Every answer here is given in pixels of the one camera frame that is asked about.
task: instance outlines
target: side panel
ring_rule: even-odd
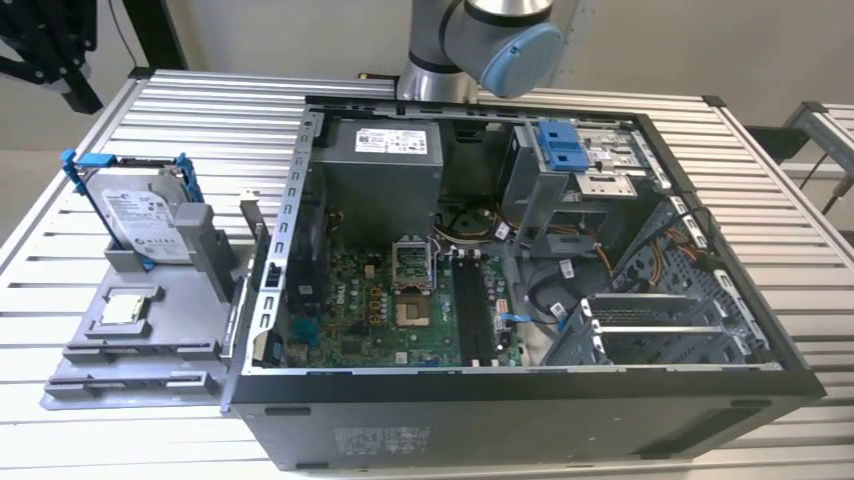
[[[692,457],[796,399],[623,398],[234,407],[281,470]]]

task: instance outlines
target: power supply label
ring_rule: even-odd
[[[356,152],[427,154],[427,132],[361,128],[356,132]]]
[[[189,252],[165,199],[152,192],[104,190],[112,224],[141,255],[154,262],[186,261]]]

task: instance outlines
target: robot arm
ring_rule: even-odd
[[[397,98],[467,102],[475,81],[499,97],[529,91],[563,52],[553,0],[412,0],[409,61]]]
[[[0,76],[57,90],[72,110],[93,114],[101,101],[85,79],[85,53],[97,47],[94,0],[0,3],[0,40],[21,60],[0,56]]]

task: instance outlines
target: black connector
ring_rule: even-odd
[[[696,255],[696,268],[703,272],[712,272],[714,270],[723,269],[726,263],[722,258],[708,252],[698,252]]]
[[[269,263],[269,267],[267,268],[267,281],[264,282],[264,287],[275,288],[279,286],[279,279],[281,278],[281,267],[276,266],[275,263]]]

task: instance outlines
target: chip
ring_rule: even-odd
[[[343,355],[360,355],[361,354],[361,340],[344,340],[341,342],[341,354]]]

